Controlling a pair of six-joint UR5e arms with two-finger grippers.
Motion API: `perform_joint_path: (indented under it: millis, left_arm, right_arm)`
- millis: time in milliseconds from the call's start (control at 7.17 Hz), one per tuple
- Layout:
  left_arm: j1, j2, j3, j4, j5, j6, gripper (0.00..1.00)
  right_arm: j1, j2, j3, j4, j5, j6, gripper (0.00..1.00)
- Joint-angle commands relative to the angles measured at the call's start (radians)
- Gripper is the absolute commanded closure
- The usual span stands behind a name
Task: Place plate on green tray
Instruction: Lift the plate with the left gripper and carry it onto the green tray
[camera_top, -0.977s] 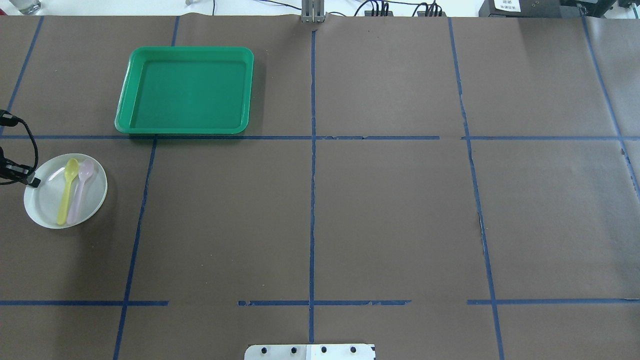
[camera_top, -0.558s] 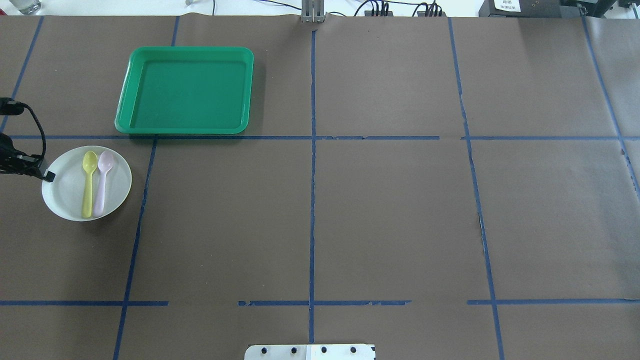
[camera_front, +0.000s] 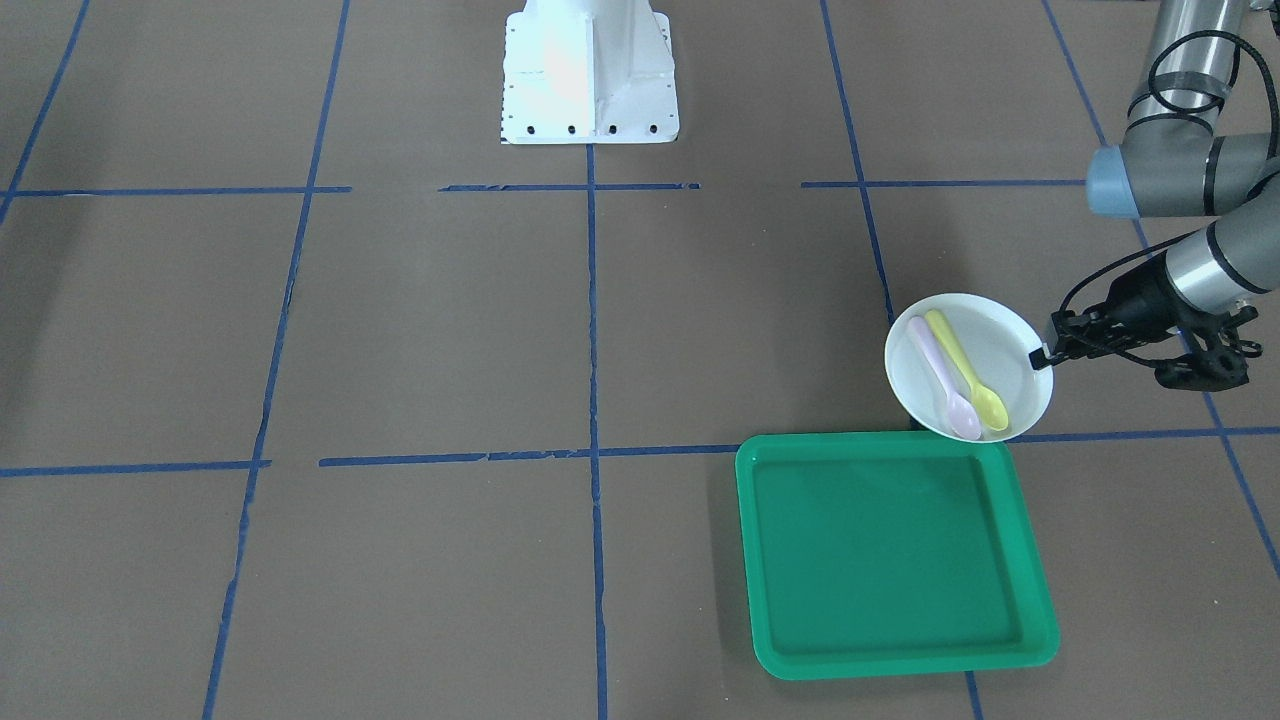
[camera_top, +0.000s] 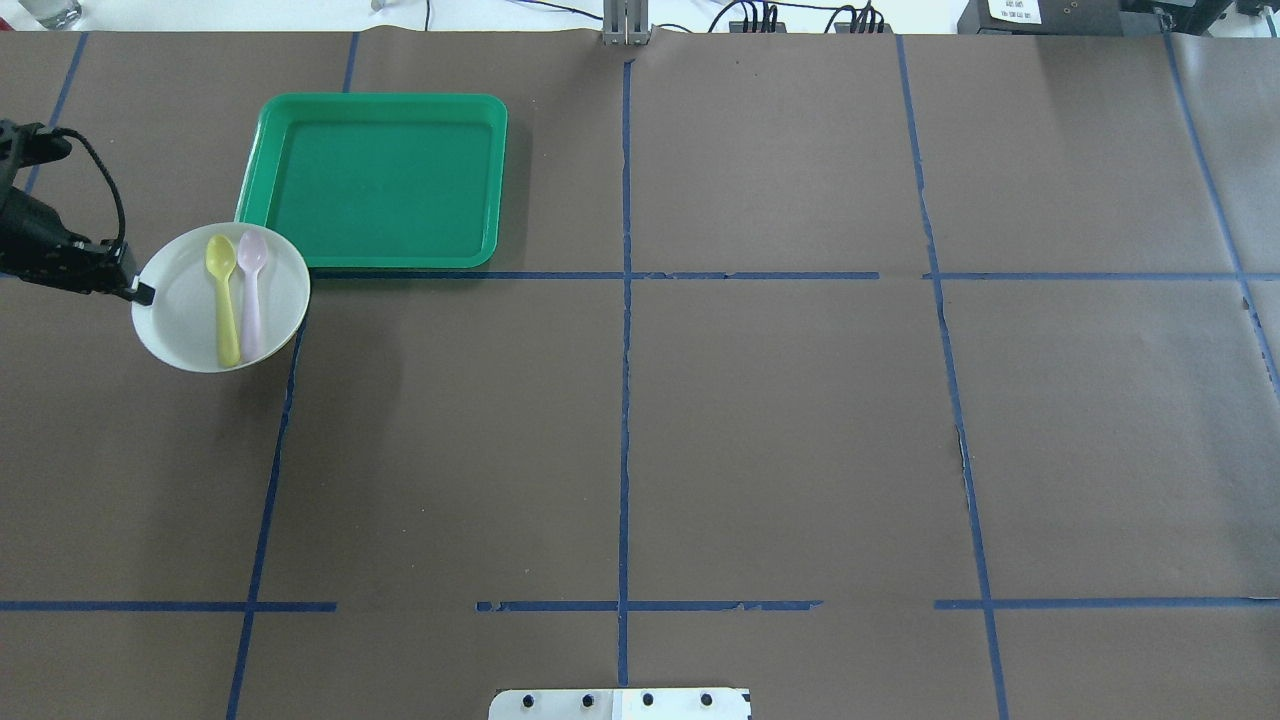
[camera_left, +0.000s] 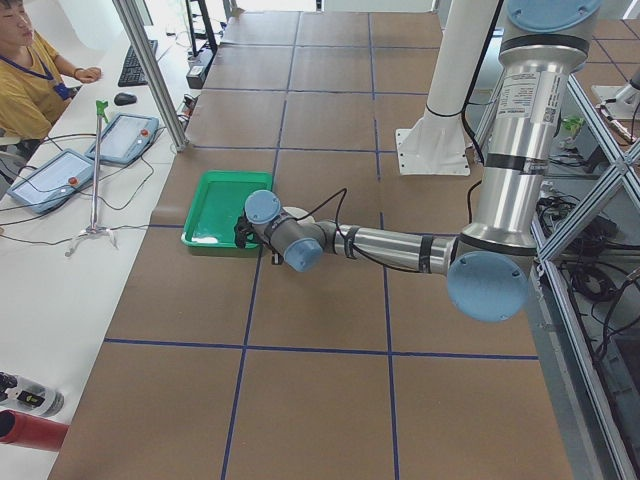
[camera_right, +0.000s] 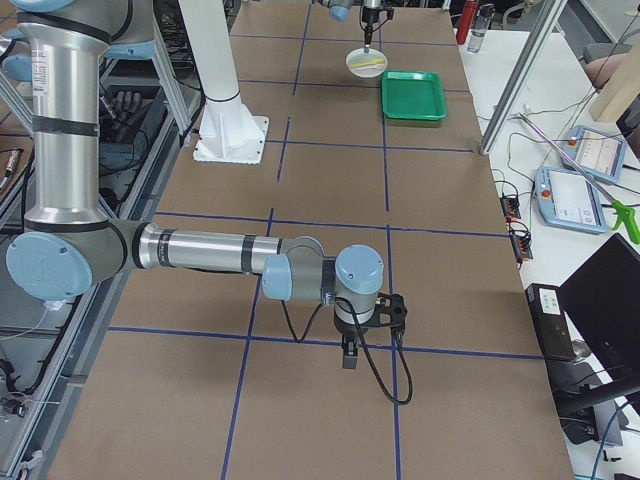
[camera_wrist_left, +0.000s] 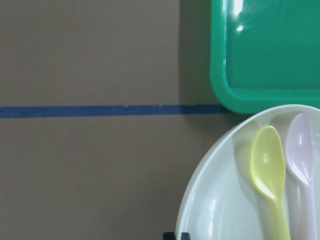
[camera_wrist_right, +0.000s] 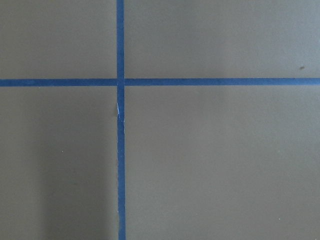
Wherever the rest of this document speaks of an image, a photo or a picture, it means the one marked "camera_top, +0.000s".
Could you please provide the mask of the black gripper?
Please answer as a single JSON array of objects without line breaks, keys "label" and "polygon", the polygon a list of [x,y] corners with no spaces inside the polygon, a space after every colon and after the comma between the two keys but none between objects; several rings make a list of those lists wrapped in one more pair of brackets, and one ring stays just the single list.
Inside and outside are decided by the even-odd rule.
[{"label": "black gripper", "polygon": [[51,206],[17,187],[3,196],[1,270],[5,275],[74,293],[109,293],[152,305],[156,290],[133,284],[125,246],[95,243],[69,231]]}]

